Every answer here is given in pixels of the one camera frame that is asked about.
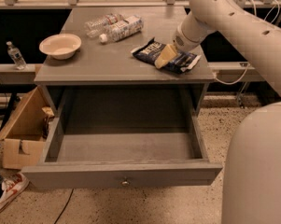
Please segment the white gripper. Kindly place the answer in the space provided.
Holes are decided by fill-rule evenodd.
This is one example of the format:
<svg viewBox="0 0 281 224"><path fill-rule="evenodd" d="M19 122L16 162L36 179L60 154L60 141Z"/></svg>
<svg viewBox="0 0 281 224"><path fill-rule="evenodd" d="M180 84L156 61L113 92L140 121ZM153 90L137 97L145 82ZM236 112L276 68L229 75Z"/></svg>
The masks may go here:
<svg viewBox="0 0 281 224"><path fill-rule="evenodd" d="M157 69L161 69L177 56L177 50L191 51L205 39L205 30L201 28L183 27L179 25L173 35L173 44L167 44L155 61Z"/></svg>

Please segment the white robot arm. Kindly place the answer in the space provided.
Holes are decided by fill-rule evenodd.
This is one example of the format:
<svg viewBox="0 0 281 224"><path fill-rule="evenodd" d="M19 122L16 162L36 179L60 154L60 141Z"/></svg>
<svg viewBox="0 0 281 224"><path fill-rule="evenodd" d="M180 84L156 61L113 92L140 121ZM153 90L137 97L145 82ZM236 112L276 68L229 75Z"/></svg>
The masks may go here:
<svg viewBox="0 0 281 224"><path fill-rule="evenodd" d="M244 0L190 0L173 36L191 51L220 32L281 97L281 28L243 10ZM228 147L221 224L281 224L281 102L249 114Z"/></svg>

